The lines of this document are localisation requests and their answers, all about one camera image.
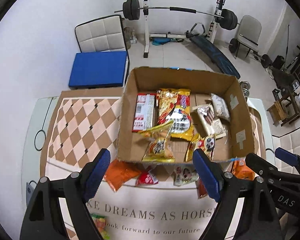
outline tiled floor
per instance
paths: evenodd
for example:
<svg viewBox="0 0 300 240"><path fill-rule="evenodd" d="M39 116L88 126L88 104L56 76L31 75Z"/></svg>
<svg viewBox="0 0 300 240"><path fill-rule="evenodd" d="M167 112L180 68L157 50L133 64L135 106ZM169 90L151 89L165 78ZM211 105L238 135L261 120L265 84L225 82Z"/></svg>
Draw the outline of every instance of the tiled floor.
<svg viewBox="0 0 300 240"><path fill-rule="evenodd" d="M228 57L240 73L240 81L250 83L250 97L262 99L265 109L268 109L274 102L272 95L272 90L276 88L274 80L270 78L260 62L253 59L252 54L245 58L246 51L240 50L237 59L235 59L229 49L224 46L226 44L217 44L217 47ZM144 42L141 39L138 43L131 45L129 49L130 69L139 66L180 67L219 72L219 69L211 62L210 58L189 40L180 43L170 42L160 46L150 44L148 58L143 58L143 51ZM296 128L293 124L283 127L279 124L273 125L269 112L267 114L273 135L281 136Z"/></svg>

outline cardboard box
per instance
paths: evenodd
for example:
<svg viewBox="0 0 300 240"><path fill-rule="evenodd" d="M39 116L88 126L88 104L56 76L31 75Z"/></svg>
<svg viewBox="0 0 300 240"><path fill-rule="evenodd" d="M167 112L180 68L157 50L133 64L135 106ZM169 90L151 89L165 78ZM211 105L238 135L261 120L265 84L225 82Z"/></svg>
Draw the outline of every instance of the cardboard box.
<svg viewBox="0 0 300 240"><path fill-rule="evenodd" d="M228 138L218 139L214 161L227 161L245 157L254 152L254 136L250 113L237 79L220 73L199 70L139 67L130 72L122 96L122 111L118 136L118 158L127 162L141 162L149 141L133 133L132 126L138 93L154 93L159 88L190 89L190 107L205 104L214 93L227 102L231 122L227 126ZM192 114L196 132L205 136L199 119ZM189 142L172 139L175 163L185 163Z"/></svg>

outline tufted cushion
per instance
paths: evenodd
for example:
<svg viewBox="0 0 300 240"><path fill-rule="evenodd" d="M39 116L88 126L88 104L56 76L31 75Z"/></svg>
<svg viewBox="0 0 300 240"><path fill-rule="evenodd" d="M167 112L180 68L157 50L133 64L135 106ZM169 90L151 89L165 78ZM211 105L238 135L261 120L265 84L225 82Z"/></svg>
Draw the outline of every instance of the tufted cushion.
<svg viewBox="0 0 300 240"><path fill-rule="evenodd" d="M75 28L75 35L81 52L127 50L120 15L80 24Z"/></svg>
<svg viewBox="0 0 300 240"><path fill-rule="evenodd" d="M281 137L272 137L274 149L281 147L293 154L300 155L300 128ZM285 162L275 158L275 166L279 171L298 174L296 168L289 166Z"/></svg>

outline screw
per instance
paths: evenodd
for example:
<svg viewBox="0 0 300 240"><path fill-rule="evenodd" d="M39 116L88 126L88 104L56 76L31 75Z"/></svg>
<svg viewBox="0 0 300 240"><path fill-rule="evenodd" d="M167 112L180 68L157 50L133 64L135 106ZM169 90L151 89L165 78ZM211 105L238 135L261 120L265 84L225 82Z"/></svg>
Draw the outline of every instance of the screw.
<svg viewBox="0 0 300 240"><path fill-rule="evenodd" d="M48 180L47 177L42 177L42 178L40 179L40 182L41 182L41 183L45 183L47 180Z"/></svg>
<svg viewBox="0 0 300 240"><path fill-rule="evenodd" d="M263 182L263 178L262 177L257 177L257 182L262 183Z"/></svg>
<svg viewBox="0 0 300 240"><path fill-rule="evenodd" d="M70 176L71 176L71 178L75 179L75 178L79 177L79 175L80 175L80 173L75 171L75 172L71 173Z"/></svg>
<svg viewBox="0 0 300 240"><path fill-rule="evenodd" d="M229 171L226 171L226 172L225 172L225 177L226 177L226 178L231 179L232 176L233 176L233 174L232 174L231 172L229 172Z"/></svg>

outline red and white box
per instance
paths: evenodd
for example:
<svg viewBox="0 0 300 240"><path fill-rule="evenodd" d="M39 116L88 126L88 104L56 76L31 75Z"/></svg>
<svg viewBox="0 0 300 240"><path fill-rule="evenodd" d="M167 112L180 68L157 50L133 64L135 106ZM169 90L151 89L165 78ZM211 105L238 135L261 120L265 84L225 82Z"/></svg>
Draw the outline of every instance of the red and white box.
<svg viewBox="0 0 300 240"><path fill-rule="evenodd" d="M154 101L155 94L138 94L133 132L143 131L153 126Z"/></svg>

